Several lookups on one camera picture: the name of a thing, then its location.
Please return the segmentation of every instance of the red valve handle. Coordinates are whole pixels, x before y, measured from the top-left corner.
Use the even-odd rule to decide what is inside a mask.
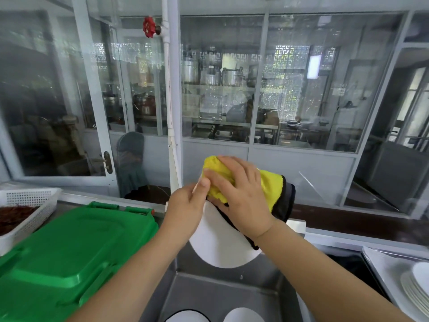
[[[146,37],[153,38],[156,32],[156,25],[152,17],[145,17],[143,21],[143,31]]]

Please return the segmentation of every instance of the hand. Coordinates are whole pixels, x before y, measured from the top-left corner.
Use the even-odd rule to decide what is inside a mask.
[[[209,189],[210,180],[202,178],[197,184],[176,190],[170,196],[159,232],[181,248],[185,246],[200,223]]]
[[[229,207],[213,197],[208,200],[222,210],[241,233],[255,241],[275,222],[262,191],[259,170],[254,164],[237,157],[217,158],[232,172],[235,187],[220,174],[204,169],[204,176],[219,188]]]

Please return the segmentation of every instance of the forearm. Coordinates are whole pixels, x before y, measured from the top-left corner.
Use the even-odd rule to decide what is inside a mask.
[[[75,321],[138,321],[181,245],[162,228],[80,310]]]
[[[282,271],[319,322],[411,321],[284,222],[277,220],[255,242]]]

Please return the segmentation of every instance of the sink basin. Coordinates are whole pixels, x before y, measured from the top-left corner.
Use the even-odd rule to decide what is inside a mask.
[[[263,253],[244,266],[222,269],[204,262],[187,243],[159,283],[140,322],[164,322],[183,309],[222,322],[237,307],[254,310],[265,322],[301,322],[308,316],[293,287]]]

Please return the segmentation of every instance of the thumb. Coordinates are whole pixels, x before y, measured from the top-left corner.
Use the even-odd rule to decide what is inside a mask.
[[[206,177],[203,177],[197,183],[194,191],[192,192],[190,202],[202,210],[202,207],[206,201],[208,190],[210,190],[210,180]]]

